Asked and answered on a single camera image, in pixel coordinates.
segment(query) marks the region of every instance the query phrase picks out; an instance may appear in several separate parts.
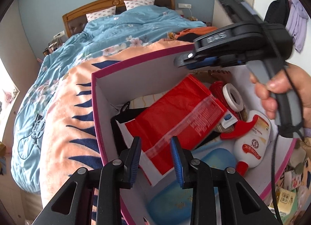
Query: hand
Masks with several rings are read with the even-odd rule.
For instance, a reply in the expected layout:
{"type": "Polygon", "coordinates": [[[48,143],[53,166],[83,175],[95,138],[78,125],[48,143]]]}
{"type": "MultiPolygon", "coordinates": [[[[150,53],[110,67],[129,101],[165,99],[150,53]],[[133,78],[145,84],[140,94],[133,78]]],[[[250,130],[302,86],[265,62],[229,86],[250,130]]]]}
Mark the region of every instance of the hand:
{"type": "MultiPolygon", "coordinates": [[[[311,76],[300,67],[288,64],[287,73],[293,85],[296,87],[303,105],[304,127],[311,128],[311,76]]],[[[277,73],[266,85],[260,84],[256,77],[251,73],[250,80],[255,85],[255,93],[261,99],[261,104],[266,110],[269,119],[275,119],[277,102],[270,97],[273,93],[285,93],[292,89],[284,71],[277,73]]]]}

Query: pillow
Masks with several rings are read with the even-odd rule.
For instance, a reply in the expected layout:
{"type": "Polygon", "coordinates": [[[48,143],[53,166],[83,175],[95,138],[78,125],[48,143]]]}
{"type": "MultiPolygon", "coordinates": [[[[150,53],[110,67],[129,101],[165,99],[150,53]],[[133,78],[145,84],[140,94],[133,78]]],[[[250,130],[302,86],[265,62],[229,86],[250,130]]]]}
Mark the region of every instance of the pillow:
{"type": "Polygon", "coordinates": [[[100,17],[105,17],[105,16],[111,16],[116,14],[116,6],[113,6],[111,8],[107,8],[98,12],[90,13],[87,14],[87,21],[90,22],[91,20],[98,19],[100,17]]]}
{"type": "Polygon", "coordinates": [[[124,0],[126,10],[133,9],[140,5],[154,5],[155,0],[124,0]]]}

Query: pink storage box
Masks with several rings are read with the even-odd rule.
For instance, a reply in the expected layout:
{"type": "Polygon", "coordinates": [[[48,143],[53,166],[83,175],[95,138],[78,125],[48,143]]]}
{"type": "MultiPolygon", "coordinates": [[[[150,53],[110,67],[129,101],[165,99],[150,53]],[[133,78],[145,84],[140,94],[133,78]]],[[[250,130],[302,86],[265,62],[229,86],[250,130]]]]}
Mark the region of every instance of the pink storage box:
{"type": "MultiPolygon", "coordinates": [[[[128,101],[135,98],[167,91],[178,84],[187,74],[186,68],[176,68],[173,60],[177,55],[190,52],[192,45],[183,45],[140,55],[118,62],[92,74],[92,103],[95,130],[103,164],[118,158],[110,119],[128,101]]],[[[226,68],[233,74],[233,85],[239,90],[248,109],[264,113],[259,98],[254,93],[254,85],[249,82],[249,71],[245,66],[226,68]]],[[[270,140],[276,136],[276,126],[271,121],[270,140]]],[[[222,142],[218,146],[197,154],[202,158],[215,148],[225,148],[232,152],[233,141],[222,142]]],[[[295,140],[280,137],[276,150],[276,179],[285,169],[294,149],[295,140]]],[[[264,199],[271,191],[271,155],[273,144],[268,145],[259,166],[250,169],[245,179],[264,199]]],[[[131,190],[121,189],[121,210],[128,225],[156,225],[146,210],[146,203],[175,180],[172,169],[156,186],[148,183],[141,170],[131,190]]]]}

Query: black strap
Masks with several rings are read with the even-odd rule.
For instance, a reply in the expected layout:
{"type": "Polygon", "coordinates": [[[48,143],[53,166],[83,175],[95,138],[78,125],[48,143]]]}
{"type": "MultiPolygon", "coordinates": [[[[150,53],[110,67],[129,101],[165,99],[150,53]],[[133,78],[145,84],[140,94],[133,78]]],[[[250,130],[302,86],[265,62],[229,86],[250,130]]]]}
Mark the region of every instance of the black strap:
{"type": "Polygon", "coordinates": [[[114,143],[115,143],[118,155],[120,155],[121,152],[127,149],[128,147],[125,144],[123,135],[121,133],[121,130],[119,129],[117,121],[119,123],[125,123],[130,120],[133,120],[146,109],[146,108],[129,109],[129,106],[130,106],[130,102],[125,103],[120,109],[120,113],[112,117],[110,120],[112,133],[114,136],[114,143]]]}
{"type": "Polygon", "coordinates": [[[289,133],[297,133],[302,141],[304,141],[304,136],[299,131],[304,126],[304,122],[300,122],[297,126],[291,124],[286,124],[284,126],[278,126],[279,135],[286,136],[289,133]]]}

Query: white bottle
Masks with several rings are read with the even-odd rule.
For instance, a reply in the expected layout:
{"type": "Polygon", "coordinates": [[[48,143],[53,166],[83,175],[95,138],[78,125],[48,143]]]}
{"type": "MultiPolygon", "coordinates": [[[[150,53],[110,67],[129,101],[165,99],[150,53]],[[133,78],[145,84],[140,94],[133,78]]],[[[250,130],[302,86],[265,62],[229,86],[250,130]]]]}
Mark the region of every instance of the white bottle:
{"type": "Polygon", "coordinates": [[[271,123],[262,113],[251,110],[247,122],[253,120],[258,115],[258,120],[253,128],[244,136],[239,138],[233,148],[233,153],[238,163],[237,172],[244,176],[249,168],[254,168],[260,164],[269,140],[271,123]]]}

